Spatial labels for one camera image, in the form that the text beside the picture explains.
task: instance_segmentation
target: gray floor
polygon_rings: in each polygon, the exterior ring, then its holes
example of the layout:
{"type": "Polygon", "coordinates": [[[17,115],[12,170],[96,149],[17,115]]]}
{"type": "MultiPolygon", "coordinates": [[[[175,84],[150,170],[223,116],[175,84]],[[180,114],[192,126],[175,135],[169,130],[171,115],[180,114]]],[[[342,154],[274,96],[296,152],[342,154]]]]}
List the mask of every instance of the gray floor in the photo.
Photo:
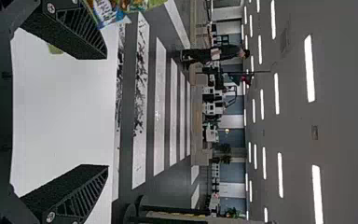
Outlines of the gray floor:
{"type": "MultiPolygon", "coordinates": [[[[184,23],[187,33],[189,34],[189,1],[176,1],[177,8],[180,12],[181,19],[184,23]]],[[[136,38],[137,38],[137,16],[131,15],[132,24],[126,27],[126,44],[125,44],[125,62],[123,68],[123,107],[122,107],[122,129],[121,129],[121,150],[119,166],[119,194],[118,200],[113,202],[112,206],[112,223],[118,223],[123,215],[128,203],[135,203],[141,195],[148,195],[149,201],[154,205],[164,205],[173,207],[187,207],[191,205],[191,195],[197,186],[191,185],[191,168],[190,157],[179,161],[170,168],[170,113],[171,113],[171,58],[174,58],[178,64],[178,74],[183,72],[188,80],[188,72],[183,71],[181,64],[176,57],[176,51],[182,49],[182,43],[173,27],[171,19],[165,7],[158,7],[146,12],[145,18],[150,25],[150,54],[149,54],[149,76],[148,76],[148,106],[147,106],[147,150],[146,150],[146,181],[140,187],[131,190],[132,175],[132,129],[133,129],[133,101],[134,101],[134,82],[135,75],[133,66],[136,59],[136,38]],[[156,88],[156,37],[167,50],[167,79],[166,79],[166,128],[165,128],[165,169],[164,171],[153,176],[153,147],[154,147],[154,107],[155,107],[155,88],[156,88]]],[[[179,111],[183,105],[178,101],[177,119],[179,124],[179,111]]]]}
{"type": "Polygon", "coordinates": [[[254,181],[251,218],[262,220],[263,209],[279,223],[313,224],[312,164],[321,168],[324,223],[358,223],[358,1],[285,0],[276,2],[277,38],[271,39],[270,1],[255,1],[255,35],[250,50],[257,76],[248,94],[247,140],[258,145],[259,169],[254,181]],[[290,46],[281,54],[281,34],[289,27],[290,46]],[[263,64],[258,64],[257,36],[263,37],[263,64]],[[312,34],[316,101],[308,103],[304,39],[312,34]],[[281,114],[275,114],[273,74],[279,73],[281,114]],[[260,89],[266,118],[260,118],[260,89]],[[252,123],[256,99],[256,124],[252,123]],[[311,126],[319,127],[319,140],[311,126]],[[263,179],[261,148],[267,149],[268,179],[263,179]],[[282,153],[284,196],[278,194],[277,153],[282,153]]]}

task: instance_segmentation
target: rectangular ceiling light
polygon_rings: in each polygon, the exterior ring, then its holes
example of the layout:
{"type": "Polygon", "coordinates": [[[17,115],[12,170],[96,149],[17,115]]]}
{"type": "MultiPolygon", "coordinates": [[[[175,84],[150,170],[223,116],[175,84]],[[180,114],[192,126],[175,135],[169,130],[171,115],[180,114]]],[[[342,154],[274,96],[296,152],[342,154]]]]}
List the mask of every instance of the rectangular ceiling light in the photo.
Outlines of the rectangular ceiling light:
{"type": "Polygon", "coordinates": [[[279,104],[279,79],[278,73],[274,75],[274,86],[275,86],[275,114],[279,115],[281,113],[281,106],[279,104]]]}
{"type": "Polygon", "coordinates": [[[241,40],[243,40],[243,24],[241,24],[241,40]]]}
{"type": "Polygon", "coordinates": [[[315,210],[315,224],[324,224],[324,209],[322,205],[321,168],[312,165],[313,204],[315,210]]]}
{"type": "Polygon", "coordinates": [[[277,36],[277,26],[275,23],[275,0],[271,1],[271,34],[272,39],[275,39],[277,36]]]}
{"type": "Polygon", "coordinates": [[[249,182],[249,180],[248,180],[248,174],[246,173],[245,174],[245,189],[246,189],[246,192],[248,192],[249,191],[249,186],[248,186],[248,182],[249,182]]]}
{"type": "Polygon", "coordinates": [[[264,91],[260,90],[260,116],[261,119],[264,119],[264,91]]]}
{"type": "Polygon", "coordinates": [[[253,37],[253,17],[252,17],[252,15],[249,16],[249,28],[250,28],[251,37],[253,37]]]}
{"type": "Polygon", "coordinates": [[[263,63],[263,50],[261,47],[261,35],[258,36],[258,64],[263,63]]]}
{"type": "Polygon", "coordinates": [[[243,110],[243,126],[246,127],[246,109],[243,110]]]}
{"type": "Polygon", "coordinates": [[[253,201],[253,186],[252,186],[252,180],[249,181],[249,201],[253,201]]]}
{"type": "Polygon", "coordinates": [[[252,101],[252,108],[253,108],[253,119],[254,119],[254,123],[255,123],[255,99],[253,99],[252,101]]]}
{"type": "Polygon", "coordinates": [[[246,82],[245,81],[242,82],[242,94],[246,95],[246,82]]]}
{"type": "Polygon", "coordinates": [[[255,152],[254,152],[254,155],[255,155],[254,165],[255,165],[255,170],[257,170],[257,145],[256,145],[256,144],[255,144],[255,152]]]}
{"type": "Polygon", "coordinates": [[[255,71],[255,58],[253,55],[251,56],[251,69],[252,69],[252,72],[255,71]]]}
{"type": "Polygon", "coordinates": [[[278,182],[279,196],[283,198],[283,171],[282,171],[282,153],[278,152],[278,182]]]}
{"type": "Polygon", "coordinates": [[[304,40],[305,65],[307,72],[307,94],[308,102],[315,101],[315,80],[313,76],[312,37],[308,35],[304,40]]]}
{"type": "Polygon", "coordinates": [[[249,49],[248,35],[245,36],[245,47],[249,49]]]}
{"type": "Polygon", "coordinates": [[[244,7],[243,8],[243,19],[245,20],[245,25],[248,24],[248,8],[244,7]]]}
{"type": "Polygon", "coordinates": [[[264,222],[267,223],[269,221],[269,210],[267,207],[264,207],[264,222]]]}
{"type": "Polygon", "coordinates": [[[263,147],[263,178],[267,179],[267,160],[266,160],[266,148],[263,147]]]}
{"type": "Polygon", "coordinates": [[[249,145],[248,145],[248,160],[250,163],[252,163],[252,143],[249,142],[249,145]]]}

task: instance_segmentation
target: zebra crossing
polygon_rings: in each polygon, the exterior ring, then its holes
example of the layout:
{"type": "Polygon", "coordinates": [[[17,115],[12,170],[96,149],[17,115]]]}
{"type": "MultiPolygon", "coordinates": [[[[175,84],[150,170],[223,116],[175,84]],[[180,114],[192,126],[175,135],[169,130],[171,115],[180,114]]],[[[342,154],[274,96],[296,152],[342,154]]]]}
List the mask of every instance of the zebra crossing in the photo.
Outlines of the zebra crossing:
{"type": "MultiPolygon", "coordinates": [[[[116,173],[113,180],[114,183],[119,183],[120,178],[123,178],[123,176],[120,177],[122,173],[119,167],[121,162],[126,161],[120,160],[120,150],[131,150],[132,190],[136,190],[148,180],[149,172],[152,172],[152,176],[159,175],[170,169],[177,162],[190,156],[191,151],[190,84],[186,80],[185,74],[181,71],[181,67],[178,66],[174,58],[171,58],[171,54],[167,52],[163,41],[158,38],[158,35],[152,34],[151,25],[142,13],[138,14],[136,30],[136,42],[134,42],[136,43],[136,68],[135,74],[133,74],[135,76],[135,88],[133,92],[134,118],[131,148],[123,147],[121,142],[123,139],[122,134],[124,134],[121,130],[123,125],[125,125],[121,120],[121,116],[128,113],[128,111],[123,110],[122,105],[131,104],[131,102],[124,102],[122,100],[125,94],[125,91],[123,93],[123,89],[125,89],[123,88],[123,83],[125,82],[123,79],[130,75],[125,73],[126,66],[124,66],[127,62],[124,61],[124,52],[128,53],[125,48],[128,48],[129,45],[125,40],[127,37],[124,36],[126,33],[124,27],[120,28],[121,33],[119,34],[116,101],[117,110],[119,111],[116,111],[115,115],[115,122],[117,124],[115,131],[114,167],[116,173]],[[155,64],[155,70],[149,69],[151,63],[155,64]],[[153,90],[150,90],[153,85],[149,85],[151,84],[149,79],[150,81],[155,80],[153,90]],[[166,94],[166,87],[169,88],[169,95],[166,94]],[[147,128],[149,122],[153,124],[152,130],[147,128]],[[152,151],[153,159],[148,159],[147,155],[150,151],[152,151]]],[[[120,185],[115,184],[115,186],[118,188],[113,189],[113,201],[120,198],[120,185]]]]}

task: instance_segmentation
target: white wall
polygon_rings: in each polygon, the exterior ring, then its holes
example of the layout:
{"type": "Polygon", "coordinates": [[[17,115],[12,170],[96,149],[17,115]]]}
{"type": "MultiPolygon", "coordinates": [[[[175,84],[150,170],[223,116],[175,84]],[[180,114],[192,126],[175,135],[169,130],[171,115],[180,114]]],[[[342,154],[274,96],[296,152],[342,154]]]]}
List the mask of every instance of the white wall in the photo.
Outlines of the white wall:
{"type": "Polygon", "coordinates": [[[108,59],[51,55],[19,29],[11,41],[14,150],[10,182],[22,196],[82,163],[110,165],[87,223],[110,223],[117,71],[115,25],[103,30],[108,59]]]}
{"type": "Polygon", "coordinates": [[[217,22],[216,30],[218,35],[240,34],[241,21],[217,22]]]}
{"type": "Polygon", "coordinates": [[[242,129],[243,128],[243,114],[242,115],[223,115],[219,123],[220,129],[242,129]]]}
{"type": "Polygon", "coordinates": [[[215,8],[212,14],[213,21],[223,21],[242,18],[243,7],[220,7],[215,8]]]}
{"type": "Polygon", "coordinates": [[[220,197],[223,198],[246,198],[246,186],[244,183],[224,183],[219,185],[220,197]]]}

